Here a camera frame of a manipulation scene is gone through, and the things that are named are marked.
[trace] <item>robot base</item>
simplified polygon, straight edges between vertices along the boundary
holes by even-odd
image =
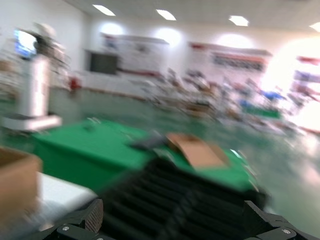
[[[38,132],[61,125],[62,119],[57,115],[27,117],[20,114],[12,114],[2,119],[2,126],[4,128],[21,132]]]

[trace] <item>black screen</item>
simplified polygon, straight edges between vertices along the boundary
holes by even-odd
[[[116,75],[118,68],[118,57],[101,53],[90,54],[90,72]]]

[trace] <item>robot screen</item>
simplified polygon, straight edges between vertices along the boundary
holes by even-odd
[[[15,51],[17,54],[25,58],[30,58],[37,53],[35,49],[37,39],[33,35],[22,30],[15,30],[14,35],[16,39]]]

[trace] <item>blue object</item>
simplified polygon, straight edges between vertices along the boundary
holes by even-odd
[[[248,101],[246,101],[246,100],[243,100],[243,99],[239,101],[239,104],[240,104],[240,106],[243,107],[243,108],[251,108],[251,107],[254,106],[254,105],[251,104],[250,102],[248,102]]]
[[[270,101],[272,100],[280,100],[280,99],[285,99],[284,96],[281,96],[279,93],[275,91],[262,91],[262,95],[265,96],[267,99]]]

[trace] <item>poster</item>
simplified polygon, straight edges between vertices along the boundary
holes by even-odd
[[[215,44],[190,42],[189,47],[187,71],[200,72],[209,82],[218,84],[228,79],[233,85],[243,85],[251,79],[259,86],[272,56],[266,50]]]
[[[102,34],[102,51],[119,57],[119,69],[127,73],[157,75],[165,71],[169,44],[157,38]]]
[[[297,57],[291,91],[320,94],[320,58]]]

